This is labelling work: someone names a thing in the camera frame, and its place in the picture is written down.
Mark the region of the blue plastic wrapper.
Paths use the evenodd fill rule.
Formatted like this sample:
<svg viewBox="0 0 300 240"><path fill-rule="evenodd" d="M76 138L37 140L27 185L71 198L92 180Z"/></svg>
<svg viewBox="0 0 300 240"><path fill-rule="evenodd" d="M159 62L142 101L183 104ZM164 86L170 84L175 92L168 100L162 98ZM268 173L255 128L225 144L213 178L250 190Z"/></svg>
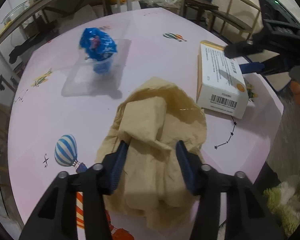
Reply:
<svg viewBox="0 0 300 240"><path fill-rule="evenodd" d="M117 54L117 44L109 34L98 28L85 28L79 41L80 63L92 67L100 76L109 75Z"/></svg>

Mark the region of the clear plastic container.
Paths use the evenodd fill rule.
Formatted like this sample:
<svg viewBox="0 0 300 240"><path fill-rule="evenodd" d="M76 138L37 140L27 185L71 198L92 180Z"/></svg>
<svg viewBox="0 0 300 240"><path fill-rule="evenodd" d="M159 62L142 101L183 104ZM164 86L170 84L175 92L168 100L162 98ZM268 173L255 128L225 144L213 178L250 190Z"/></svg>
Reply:
<svg viewBox="0 0 300 240"><path fill-rule="evenodd" d="M70 68L64 86L63 97L107 95L113 99L122 97L120 90L123 70L126 66L131 40L116 40L117 52L104 61L96 61L79 55Z"/></svg>

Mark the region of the dark wooden stool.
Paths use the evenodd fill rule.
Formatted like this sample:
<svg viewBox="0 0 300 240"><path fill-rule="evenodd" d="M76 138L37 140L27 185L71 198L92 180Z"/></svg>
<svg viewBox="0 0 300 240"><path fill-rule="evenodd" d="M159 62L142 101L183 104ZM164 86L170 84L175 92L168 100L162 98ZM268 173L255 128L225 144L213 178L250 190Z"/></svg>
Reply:
<svg viewBox="0 0 300 240"><path fill-rule="evenodd" d="M207 2L207 1L199 1L199 0L184 0L183 3L183 18L186 18L187 15L187 10L188 9L193 9L197 12L196 14L196 18L195 19L191 19L190 21L200 25L201 22L203 22L202 20L202 16L203 13L205 11L213 11L213 10L218 10L218 6Z"/></svg>

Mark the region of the wooden chair by fridge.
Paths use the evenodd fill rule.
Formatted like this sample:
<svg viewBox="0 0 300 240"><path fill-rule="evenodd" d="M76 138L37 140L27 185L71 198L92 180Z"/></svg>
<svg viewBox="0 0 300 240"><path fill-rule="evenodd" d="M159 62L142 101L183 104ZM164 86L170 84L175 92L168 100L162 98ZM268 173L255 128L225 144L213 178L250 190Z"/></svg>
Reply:
<svg viewBox="0 0 300 240"><path fill-rule="evenodd" d="M261 14L261 8L250 0L239 0L239 1L248 5L249 7L252 7L255 10L257 10L257 14L253 18L254 21L253 21L252 26L243 22L236 16L230 14L230 9L231 9L232 2L233 2L233 0L230 0L226 12L219 11L219 10L211 10L211 15L209 17L209 23L207 25L208 31L213 30L215 20L216 20L216 18L219 18L223 21L223 24L222 24L222 27L221 27L221 30L219 33L221 36L223 35L223 31L225 30L226 24L229 24L229 25L235 27L237 30L239 30L240 36L242 36L242 34L247 34L248 36L247 36L246 40L249 40L252 37L252 34L253 34L256 24L257 24L257 20Z"/></svg>

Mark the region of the wooden chair dark seat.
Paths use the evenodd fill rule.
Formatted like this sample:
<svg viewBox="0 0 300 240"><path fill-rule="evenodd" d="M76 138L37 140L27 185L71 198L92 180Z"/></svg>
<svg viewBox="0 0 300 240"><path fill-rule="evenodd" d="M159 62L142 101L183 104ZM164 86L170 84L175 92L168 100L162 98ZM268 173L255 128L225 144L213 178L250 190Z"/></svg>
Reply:
<svg viewBox="0 0 300 240"><path fill-rule="evenodd" d="M0 157L7 154L8 128L13 105L10 96L14 97L15 93L16 89L0 75Z"/></svg>

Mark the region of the yellow white medicine box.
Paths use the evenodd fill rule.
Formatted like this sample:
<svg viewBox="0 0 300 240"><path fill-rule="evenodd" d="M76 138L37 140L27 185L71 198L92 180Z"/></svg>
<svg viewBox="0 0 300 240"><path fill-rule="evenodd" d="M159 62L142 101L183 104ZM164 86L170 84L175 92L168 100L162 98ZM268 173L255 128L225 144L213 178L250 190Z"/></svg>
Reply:
<svg viewBox="0 0 300 240"><path fill-rule="evenodd" d="M198 53L197 105L241 119L248 101L238 62L225 56L223 46L201 41Z"/></svg>

